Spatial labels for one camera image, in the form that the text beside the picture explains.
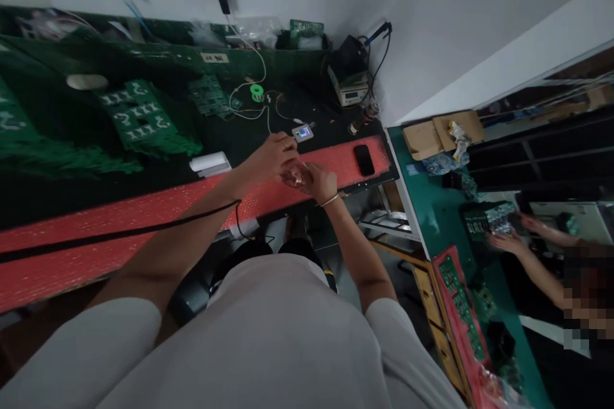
sleeve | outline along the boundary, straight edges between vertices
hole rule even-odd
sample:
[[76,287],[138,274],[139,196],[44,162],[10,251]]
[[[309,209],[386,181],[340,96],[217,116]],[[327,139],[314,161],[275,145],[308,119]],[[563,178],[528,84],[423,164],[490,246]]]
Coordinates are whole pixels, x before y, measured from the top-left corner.
[[384,376],[393,407],[406,407],[415,395],[430,409],[465,408],[397,302],[378,299],[369,306],[365,317],[382,350]]
[[154,348],[162,317],[140,298],[85,310],[59,328],[0,390],[2,408],[96,406]]

hand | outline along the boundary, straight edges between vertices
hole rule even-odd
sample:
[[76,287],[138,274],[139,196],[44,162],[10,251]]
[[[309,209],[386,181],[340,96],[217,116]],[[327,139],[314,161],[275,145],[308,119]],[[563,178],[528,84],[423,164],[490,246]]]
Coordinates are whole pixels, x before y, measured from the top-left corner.
[[284,132],[278,132],[271,134],[264,144],[231,174],[235,174],[243,182],[255,185],[278,176],[285,164],[298,157],[294,138]]
[[309,193],[322,205],[337,194],[337,175],[316,163],[305,163],[305,166],[311,173],[307,184]]
[[541,220],[539,220],[536,217],[530,216],[525,213],[521,213],[520,211],[518,211],[518,215],[520,216],[520,223],[528,231],[540,233],[544,229],[548,228],[548,226],[545,223],[543,223]]
[[549,227],[536,217],[521,212],[518,212],[518,215],[521,218],[520,223],[524,228],[528,231],[535,232],[542,238],[560,247],[575,246],[579,242],[578,237],[562,232],[559,229]]
[[488,242],[495,246],[495,248],[503,249],[504,251],[511,252],[516,256],[529,250],[520,239],[520,236],[516,233],[516,230],[512,230],[512,234],[496,233],[494,235],[488,235]]

smartphone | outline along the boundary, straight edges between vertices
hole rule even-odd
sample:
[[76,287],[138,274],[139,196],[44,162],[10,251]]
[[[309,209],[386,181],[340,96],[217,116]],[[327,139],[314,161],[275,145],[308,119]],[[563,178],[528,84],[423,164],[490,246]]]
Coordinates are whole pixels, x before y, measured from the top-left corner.
[[356,146],[354,147],[354,154],[356,161],[358,161],[358,167],[363,177],[373,176],[375,174],[375,168],[373,167],[373,160],[371,160],[371,154],[369,153],[368,146]]

bracelet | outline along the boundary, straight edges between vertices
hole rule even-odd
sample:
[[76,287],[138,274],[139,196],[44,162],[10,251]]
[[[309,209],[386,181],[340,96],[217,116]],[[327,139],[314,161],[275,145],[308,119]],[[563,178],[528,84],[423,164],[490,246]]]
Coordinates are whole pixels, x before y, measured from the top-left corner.
[[320,207],[321,207],[321,208],[323,208],[323,207],[325,207],[326,205],[330,205],[330,204],[331,204],[333,201],[335,201],[337,198],[339,198],[339,194],[337,194],[337,195],[335,195],[334,197],[332,197],[332,198],[331,198],[329,201],[327,201],[326,203],[321,204],[321,205],[320,205]]

green solder spool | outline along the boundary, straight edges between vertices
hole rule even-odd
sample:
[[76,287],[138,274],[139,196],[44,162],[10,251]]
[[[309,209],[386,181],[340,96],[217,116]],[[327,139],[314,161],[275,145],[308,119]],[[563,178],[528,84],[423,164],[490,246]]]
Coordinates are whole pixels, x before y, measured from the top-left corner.
[[249,90],[251,91],[251,98],[255,102],[264,101],[264,88],[263,87],[261,87],[260,85],[254,84],[249,87]]

